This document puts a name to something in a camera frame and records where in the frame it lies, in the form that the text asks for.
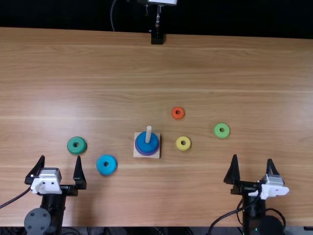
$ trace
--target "black cable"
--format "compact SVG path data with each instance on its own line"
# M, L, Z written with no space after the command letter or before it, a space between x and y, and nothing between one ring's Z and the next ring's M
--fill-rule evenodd
M117 0L113 0L112 5L111 5L111 10L110 10L110 21L111 21L111 26L112 26L112 31L113 32L115 32L115 28L114 28L114 25L113 25L113 9L114 9L114 6L116 4L116 1Z
M11 204L12 202L15 202L16 200L20 199L21 197L23 197L25 194L27 194L30 191L30 187L28 189L26 189L24 192L22 192L20 195L16 196L15 198L11 199L10 201L3 203L0 206L0 209L2 209L3 207L6 207L7 205Z
M283 230L285 230L285 228L286 228L286 219L285 219L285 217L283 216L283 214L279 210L276 210L274 208L267 208L265 211L274 211L274 212L276 212L282 218L283 223L284 223Z
M191 228L186 227L186 230L187 230L189 235L194 235L194 232L191 230Z
M77 229L75 229L75 228L72 228L72 227L64 227L65 229L72 229L72 230L74 230L75 232L77 232L78 233L78 235L80 235L80 232L77 230Z
M4 227L4 230L7 232L7 234L12 235L12 231L10 231L7 227Z
M218 222L220 222L222 219L225 219L226 217L229 217L229 216L232 215L232 214L236 214L236 213L238 213L238 212L241 212L241 211L243 211L243 210L246 210L246 209L252 207L253 204L254 204L257 200L259 200L260 195L261 195L261 190L258 189L258 195L256 196L256 198L255 198L251 203L249 203L249 205L247 205L247 206L245 206L245 207L241 207L241 208L239 208L239 209L236 209L236 210L234 210L234 211L232 211L232 212L228 212L227 214L224 214L224 215L222 215L221 217L217 218L217 219L211 224L211 226L210 226L210 228L209 228L209 231L207 232L206 235L211 235L211 232L212 232L212 229L213 229L214 225L216 225L216 224L217 224Z
M232 214L241 212L241 211L243 211L243 210L245 210L245 209L247 209L247 208L248 208L248 206L245 207L245 208L242 208L242 207L241 207L240 209L236 209L236 210L234 210L234 211L232 211L232 212L228 212L228 213L226 213L226 214L220 216L219 218L217 218L217 219L211 224L211 226L210 226L210 228L209 228L209 231L207 232L206 235L211 235L211 231L212 231L214 225L216 225L216 224L217 224L218 222L220 222L222 219L225 219L226 217L229 217L229 216L232 215Z
M239 202L239 204L238 204L238 206L237 206L237 209L239 209L239 207L240 207L240 205L241 205L242 203L243 203L243 200L241 199L240 202ZM238 213L236 213L236 215L237 215L238 222L242 225L242 222L240 221L240 218L239 218L239 216L238 216Z
M239 232L240 232L241 234L244 234L244 232L241 231L241 228L237 227L237 229L239 230Z

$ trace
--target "orange ring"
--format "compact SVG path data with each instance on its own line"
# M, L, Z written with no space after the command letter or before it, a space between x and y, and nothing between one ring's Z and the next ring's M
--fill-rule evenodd
M182 119L185 116L185 111L182 107L175 107L172 109L172 117L176 120Z

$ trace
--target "toy ring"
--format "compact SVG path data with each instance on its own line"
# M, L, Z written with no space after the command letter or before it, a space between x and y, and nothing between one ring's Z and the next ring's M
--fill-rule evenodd
M214 127L214 134L217 138L225 139L229 136L230 129L225 123L218 123Z
M186 136L181 136L176 140L176 147L180 151L186 151L190 148L190 146L191 146L191 141Z
M67 149L71 154L81 154L87 148L86 141L81 137L73 137L67 142Z
M97 170L101 175L111 175L117 168L117 161L111 155L103 155L97 161Z
M172 109L172 117L176 120L182 119L185 116L185 111L182 107L175 107Z

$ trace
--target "wood grain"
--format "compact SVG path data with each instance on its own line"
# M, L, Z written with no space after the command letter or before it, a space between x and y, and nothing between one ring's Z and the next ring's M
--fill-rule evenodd
M223 183L232 155L256 181L273 158L290 193L268 200L288 225L313 225L313 41L0 28L0 201L24 191L39 157L73 183L82 155L88 189L67 198L64 226L208 226L240 200ZM182 120L171 109L182 106ZM213 127L230 126L228 139ZM161 159L133 158L134 132L162 135ZM189 151L175 140L188 136ZM112 154L110 177L96 160ZM40 205L31 193L0 212L22 226ZM235 216L218 226L237 226Z

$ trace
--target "black background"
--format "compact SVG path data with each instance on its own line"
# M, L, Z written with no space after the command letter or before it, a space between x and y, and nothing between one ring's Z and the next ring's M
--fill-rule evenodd
M0 26L110 31L112 0L1 0ZM117 0L116 31L148 32L136 0ZM313 38L312 0L178 0L162 12L166 33Z

